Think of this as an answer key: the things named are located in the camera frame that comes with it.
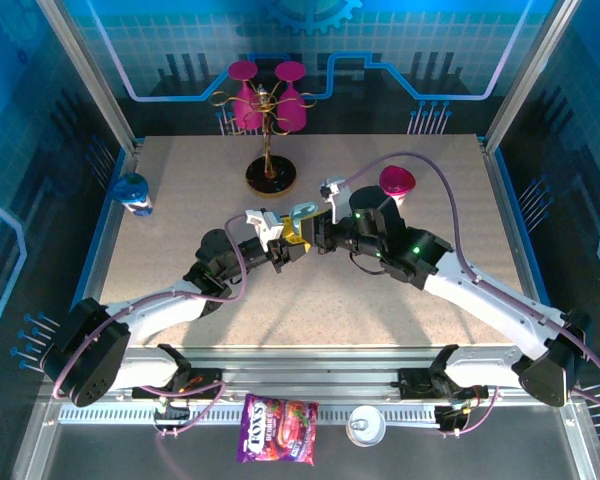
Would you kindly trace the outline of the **pink lidded cup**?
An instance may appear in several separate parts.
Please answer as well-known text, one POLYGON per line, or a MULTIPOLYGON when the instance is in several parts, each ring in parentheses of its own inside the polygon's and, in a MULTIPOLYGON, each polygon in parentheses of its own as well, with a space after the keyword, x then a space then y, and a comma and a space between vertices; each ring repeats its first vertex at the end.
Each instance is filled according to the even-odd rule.
POLYGON ((405 168, 389 165, 380 173, 379 186, 386 195, 395 201, 397 206, 401 206, 415 189, 416 179, 405 168))

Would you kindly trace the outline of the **blue lidded cup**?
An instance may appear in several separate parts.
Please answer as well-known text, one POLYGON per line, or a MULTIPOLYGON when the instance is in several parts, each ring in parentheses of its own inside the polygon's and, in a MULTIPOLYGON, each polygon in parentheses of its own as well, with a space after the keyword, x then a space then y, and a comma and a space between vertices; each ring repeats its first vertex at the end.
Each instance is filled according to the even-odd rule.
POLYGON ((120 177, 112 190, 113 199, 136 216, 149 216, 153 206, 149 197, 149 185, 140 174, 132 172, 120 177))

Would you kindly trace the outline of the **pink wine glass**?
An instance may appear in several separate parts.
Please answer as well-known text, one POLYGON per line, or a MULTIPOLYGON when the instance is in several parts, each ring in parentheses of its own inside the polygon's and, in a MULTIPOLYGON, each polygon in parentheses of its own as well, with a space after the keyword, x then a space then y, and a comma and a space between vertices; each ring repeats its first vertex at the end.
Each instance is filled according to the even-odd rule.
POLYGON ((241 130, 257 130, 262 125, 259 94, 252 85, 257 73, 257 65, 248 60, 236 61, 228 67, 228 76, 241 84, 232 99, 235 123, 241 130))
POLYGON ((275 68, 276 77, 286 85, 276 106, 278 128, 283 133, 298 132, 307 124, 306 103, 294 85, 305 73, 305 66, 296 61, 285 61, 275 68))

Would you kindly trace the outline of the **small black control box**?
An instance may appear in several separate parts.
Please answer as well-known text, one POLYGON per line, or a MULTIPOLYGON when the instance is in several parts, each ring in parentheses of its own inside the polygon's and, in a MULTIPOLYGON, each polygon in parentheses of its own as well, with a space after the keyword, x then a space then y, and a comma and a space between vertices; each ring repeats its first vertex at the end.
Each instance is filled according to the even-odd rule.
POLYGON ((177 437, 190 419, 191 410, 187 406, 173 406, 167 400, 158 403, 153 411, 153 426, 162 437, 177 437))
POLYGON ((436 406, 434 408, 435 422, 438 431, 444 436, 459 438, 469 424, 473 407, 469 404, 451 406, 436 406))

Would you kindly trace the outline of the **purple Fox's candy bag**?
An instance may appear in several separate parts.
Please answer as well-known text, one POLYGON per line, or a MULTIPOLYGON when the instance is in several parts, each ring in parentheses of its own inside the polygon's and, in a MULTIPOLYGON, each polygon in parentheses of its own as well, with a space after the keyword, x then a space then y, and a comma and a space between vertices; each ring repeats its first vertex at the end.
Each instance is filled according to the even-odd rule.
POLYGON ((314 465, 316 402, 247 394, 241 415, 236 461, 314 465))

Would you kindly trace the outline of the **aluminium side rail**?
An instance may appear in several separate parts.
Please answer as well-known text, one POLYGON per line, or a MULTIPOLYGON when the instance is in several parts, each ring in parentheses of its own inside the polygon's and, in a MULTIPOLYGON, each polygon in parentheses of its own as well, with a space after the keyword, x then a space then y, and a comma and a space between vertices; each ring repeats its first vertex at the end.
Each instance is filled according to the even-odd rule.
POLYGON ((499 149, 494 152, 487 149, 485 137, 477 139, 522 292, 533 300, 551 305, 504 158, 499 149))
POLYGON ((136 164, 136 156, 120 149, 69 311, 85 298, 101 299, 125 211, 114 199, 113 187, 122 175, 134 170, 136 164))

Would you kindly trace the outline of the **aluminium front rail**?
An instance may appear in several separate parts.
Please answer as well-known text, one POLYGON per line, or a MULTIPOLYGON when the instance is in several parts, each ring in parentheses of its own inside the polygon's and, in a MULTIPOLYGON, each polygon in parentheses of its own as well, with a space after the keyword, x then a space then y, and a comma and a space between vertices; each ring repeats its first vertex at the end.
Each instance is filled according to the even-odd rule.
MULTIPOLYGON (((115 396, 135 401, 167 400, 192 407, 211 400, 239 404, 247 394, 316 402, 321 406, 368 404, 451 406, 473 410, 497 402, 546 405, 521 388, 479 385, 445 393, 433 384, 431 364, 444 348, 187 348, 134 346, 138 354, 170 346, 190 365, 176 392, 111 390, 93 404, 115 396)), ((513 346, 465 347, 498 357, 513 346)))

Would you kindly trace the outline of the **aluminium frame post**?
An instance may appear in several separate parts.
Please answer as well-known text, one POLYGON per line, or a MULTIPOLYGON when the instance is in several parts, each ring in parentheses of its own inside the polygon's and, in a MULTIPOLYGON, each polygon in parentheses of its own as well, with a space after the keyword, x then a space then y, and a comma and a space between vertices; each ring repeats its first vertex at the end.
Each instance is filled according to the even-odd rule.
POLYGON ((137 148, 135 135, 104 75, 61 0, 35 0, 65 50, 84 86, 126 153, 137 148))
POLYGON ((582 0, 555 0, 499 107, 484 140, 484 150, 494 154, 528 95, 546 68, 582 0))

